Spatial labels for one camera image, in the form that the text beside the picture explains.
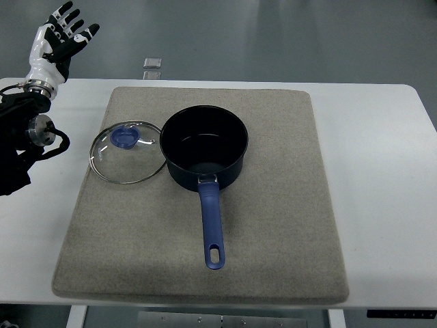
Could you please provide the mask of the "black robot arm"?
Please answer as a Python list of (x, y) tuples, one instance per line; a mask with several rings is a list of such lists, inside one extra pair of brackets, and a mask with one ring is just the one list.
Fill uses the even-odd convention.
[(69, 137), (47, 116), (52, 93), (48, 86), (19, 83), (1, 89), (1, 195), (30, 185), (35, 163), (69, 148)]

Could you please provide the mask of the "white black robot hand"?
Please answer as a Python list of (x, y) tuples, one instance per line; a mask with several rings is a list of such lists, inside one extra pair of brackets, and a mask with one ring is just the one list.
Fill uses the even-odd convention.
[(67, 1), (38, 28), (29, 54), (30, 71), (23, 86), (26, 92), (37, 92), (52, 100), (59, 86), (68, 80), (72, 57), (100, 28), (96, 23), (84, 28), (80, 13), (72, 1)]

